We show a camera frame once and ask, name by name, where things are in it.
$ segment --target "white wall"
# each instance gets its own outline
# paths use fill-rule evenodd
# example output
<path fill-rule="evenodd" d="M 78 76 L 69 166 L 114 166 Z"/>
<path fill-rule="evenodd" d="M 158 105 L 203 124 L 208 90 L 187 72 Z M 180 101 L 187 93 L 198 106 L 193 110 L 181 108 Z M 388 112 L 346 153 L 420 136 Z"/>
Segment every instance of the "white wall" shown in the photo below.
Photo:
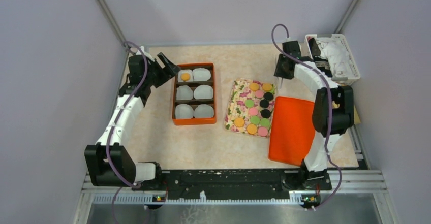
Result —
<path fill-rule="evenodd" d="M 431 0 L 362 0 L 345 29 L 361 72 L 355 103 L 370 162 L 403 223 L 431 211 Z"/>
<path fill-rule="evenodd" d="M 106 0 L 128 39 L 147 45 L 270 43 L 331 33 L 352 0 Z M 281 30 L 277 39 L 285 34 Z"/>
<path fill-rule="evenodd" d="M 71 223 L 124 52 L 95 0 L 0 3 L 0 222 Z"/>

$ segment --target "metal rod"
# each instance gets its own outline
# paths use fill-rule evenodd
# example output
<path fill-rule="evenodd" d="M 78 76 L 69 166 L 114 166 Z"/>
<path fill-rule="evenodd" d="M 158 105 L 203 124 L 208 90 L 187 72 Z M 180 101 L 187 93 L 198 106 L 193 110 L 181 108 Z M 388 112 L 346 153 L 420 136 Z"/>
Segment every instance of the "metal rod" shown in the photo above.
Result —
<path fill-rule="evenodd" d="M 121 46 L 123 46 L 124 41 L 126 41 L 126 38 L 124 34 L 121 31 L 121 28 L 119 27 L 117 21 L 114 18 L 114 15 L 112 14 L 111 10 L 108 7 L 108 4 L 106 4 L 105 0 L 96 0 L 97 4 L 99 5 L 100 9 L 103 12 L 103 15 L 108 20 L 109 25 L 112 28 L 112 31 L 114 32 L 117 39 L 120 41 Z"/>
<path fill-rule="evenodd" d="M 343 29 L 345 25 L 347 24 L 347 21 L 353 14 L 353 11 L 356 10 L 357 4 L 360 0 L 352 0 L 349 7 L 347 8 L 347 11 L 345 12 L 343 18 L 341 19 L 340 23 L 338 24 L 337 28 L 334 31 L 334 34 L 340 34 L 343 32 Z"/>

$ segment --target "patterned tray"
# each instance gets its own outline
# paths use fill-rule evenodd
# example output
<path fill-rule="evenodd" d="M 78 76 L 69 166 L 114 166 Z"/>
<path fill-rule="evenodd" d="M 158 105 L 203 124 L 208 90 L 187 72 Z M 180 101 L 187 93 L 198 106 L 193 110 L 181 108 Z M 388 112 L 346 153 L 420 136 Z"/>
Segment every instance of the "patterned tray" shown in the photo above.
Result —
<path fill-rule="evenodd" d="M 259 98 L 262 94 L 266 98 L 270 98 L 271 95 L 267 93 L 272 94 L 272 100 L 266 100 L 264 97 Z M 224 120 L 224 128 L 242 134 L 269 137 L 275 104 L 275 93 L 275 84 L 237 78 L 232 86 L 228 110 Z"/>

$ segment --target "orange tray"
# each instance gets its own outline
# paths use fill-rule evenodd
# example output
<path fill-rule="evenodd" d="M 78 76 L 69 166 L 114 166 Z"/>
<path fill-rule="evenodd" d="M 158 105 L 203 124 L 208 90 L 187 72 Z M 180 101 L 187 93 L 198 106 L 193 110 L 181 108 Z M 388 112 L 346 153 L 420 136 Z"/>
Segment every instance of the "orange tray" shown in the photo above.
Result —
<path fill-rule="evenodd" d="M 191 63 L 191 64 L 179 64 L 181 69 L 195 69 L 195 68 L 206 68 L 211 72 L 211 78 L 208 81 L 198 81 L 198 82 L 178 82 L 178 75 L 174 78 L 174 91 L 173 91 L 173 103 L 172 103 L 172 121 L 176 126 L 186 126 L 186 125 L 204 125 L 204 124 L 215 124 L 217 122 L 217 107 L 216 107 L 216 80 L 214 74 L 214 64 L 212 63 Z M 176 88 L 181 85 L 189 86 L 193 91 L 199 85 L 209 85 L 214 90 L 214 95 L 212 99 L 197 100 L 195 98 L 191 100 L 176 100 Z M 198 105 L 207 104 L 214 108 L 213 118 L 191 118 L 191 119 L 175 119 L 175 106 L 178 104 L 188 104 L 193 110 L 196 109 Z"/>
<path fill-rule="evenodd" d="M 312 122 L 314 103 L 277 97 L 269 140 L 269 159 L 300 166 L 313 142 Z"/>

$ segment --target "white basket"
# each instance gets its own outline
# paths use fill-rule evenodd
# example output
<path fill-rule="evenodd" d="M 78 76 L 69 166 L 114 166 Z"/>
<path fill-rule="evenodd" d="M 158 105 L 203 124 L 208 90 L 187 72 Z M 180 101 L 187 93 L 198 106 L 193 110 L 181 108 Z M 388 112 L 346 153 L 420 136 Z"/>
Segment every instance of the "white basket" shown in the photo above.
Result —
<path fill-rule="evenodd" d="M 341 41 L 341 43 L 344 45 L 344 47 L 346 48 L 347 52 L 349 53 L 350 59 L 347 62 L 350 66 L 350 69 L 352 69 L 353 77 L 343 77 L 343 78 L 332 77 L 331 80 L 334 82 L 337 82 L 339 84 L 343 84 L 343 85 L 352 85 L 356 80 L 360 79 L 361 75 L 359 74 L 359 69 L 356 66 L 356 62 L 355 62 L 355 59 L 353 58 L 353 54 L 350 51 L 349 45 L 347 44 L 346 37 L 342 34 L 306 35 L 305 36 L 305 45 L 307 45 L 309 56 L 312 58 L 311 50 L 310 50 L 310 46 L 309 46 L 309 40 L 312 38 L 319 38 L 319 37 L 330 37 L 330 38 L 339 39 Z"/>

